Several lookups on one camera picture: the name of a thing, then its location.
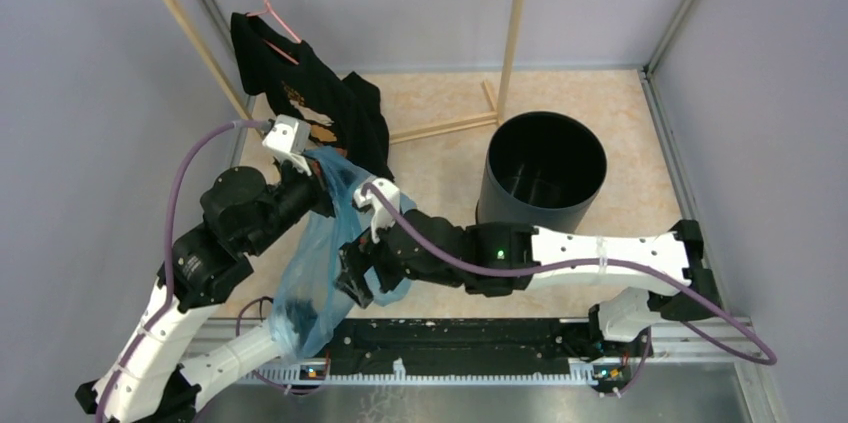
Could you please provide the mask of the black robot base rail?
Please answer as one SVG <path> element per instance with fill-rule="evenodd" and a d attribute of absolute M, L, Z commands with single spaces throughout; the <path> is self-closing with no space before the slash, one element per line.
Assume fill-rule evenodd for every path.
<path fill-rule="evenodd" d="M 293 362 L 260 355 L 236 368 L 239 383 L 365 385 L 624 384 L 639 358 L 652 363 L 733 363 L 760 351 L 735 329 L 661 323 L 630 343 L 601 341 L 581 319 L 347 319 L 329 343 Z"/>

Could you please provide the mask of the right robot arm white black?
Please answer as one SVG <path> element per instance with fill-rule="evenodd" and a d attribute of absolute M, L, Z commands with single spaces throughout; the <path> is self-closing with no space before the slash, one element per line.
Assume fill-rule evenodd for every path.
<path fill-rule="evenodd" d="M 485 297 L 546 286 L 618 286 L 616 297 L 590 310 L 586 328 L 589 347 L 612 355 L 658 322 L 715 314 L 718 292 L 703 249 L 694 220 L 657 236 L 624 238 L 513 223 L 462 228 L 410 210 L 402 221 L 367 228 L 341 247 L 335 286 L 362 308 L 412 280 Z"/>

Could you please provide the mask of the blue plastic trash bag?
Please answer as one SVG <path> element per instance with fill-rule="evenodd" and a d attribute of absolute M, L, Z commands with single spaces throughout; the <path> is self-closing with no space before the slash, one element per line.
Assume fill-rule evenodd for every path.
<path fill-rule="evenodd" d="M 373 211 L 361 211 L 354 196 L 374 175 L 336 151 L 308 150 L 327 177 L 333 216 L 307 213 L 294 255 L 281 277 L 268 318 L 270 333 L 282 356 L 301 361 L 316 356 L 333 336 L 355 302 L 334 286 L 341 271 L 339 250 L 369 231 Z"/>

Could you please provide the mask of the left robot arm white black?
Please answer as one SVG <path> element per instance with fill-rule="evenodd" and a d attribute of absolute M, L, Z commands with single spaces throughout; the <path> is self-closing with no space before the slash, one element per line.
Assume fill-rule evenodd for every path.
<path fill-rule="evenodd" d="M 226 170 L 206 191 L 203 219 L 168 238 L 162 264 L 139 323 L 110 370 L 81 384 L 75 398 L 99 422 L 189 422 L 215 396 L 278 357 L 261 324 L 193 358 L 184 353 L 207 320 L 253 272 L 249 261 L 279 240 L 309 211 L 333 213 L 324 171 L 313 158 L 301 173 L 280 163 L 281 179 L 266 182 L 252 167 Z"/>

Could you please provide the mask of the black round trash bin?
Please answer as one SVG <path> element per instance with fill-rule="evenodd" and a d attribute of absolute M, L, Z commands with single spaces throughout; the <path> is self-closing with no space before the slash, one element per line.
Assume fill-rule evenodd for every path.
<path fill-rule="evenodd" d="M 605 149 L 583 123 L 551 111 L 521 113 L 489 141 L 475 221 L 574 233 L 607 172 Z"/>

